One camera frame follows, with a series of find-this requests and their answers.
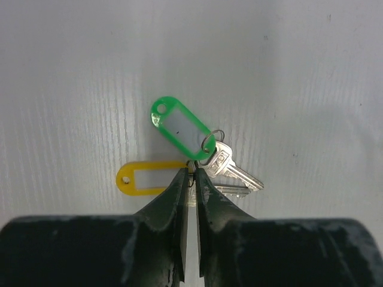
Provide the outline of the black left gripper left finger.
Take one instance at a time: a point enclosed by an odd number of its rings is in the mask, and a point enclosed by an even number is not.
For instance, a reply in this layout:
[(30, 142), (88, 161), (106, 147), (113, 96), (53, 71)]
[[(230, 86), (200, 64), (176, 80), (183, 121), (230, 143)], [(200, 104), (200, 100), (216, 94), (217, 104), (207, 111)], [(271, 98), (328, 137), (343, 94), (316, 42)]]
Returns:
[(132, 215), (21, 216), (1, 229), (2, 286), (178, 286), (185, 279), (182, 168)]

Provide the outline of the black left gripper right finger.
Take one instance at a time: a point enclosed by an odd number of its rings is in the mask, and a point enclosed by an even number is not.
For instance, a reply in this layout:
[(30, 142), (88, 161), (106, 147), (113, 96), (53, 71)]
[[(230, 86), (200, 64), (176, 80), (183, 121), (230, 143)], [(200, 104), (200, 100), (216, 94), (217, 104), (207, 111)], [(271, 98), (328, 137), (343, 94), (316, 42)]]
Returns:
[(255, 219), (194, 173), (206, 286), (381, 286), (382, 254), (349, 218)]

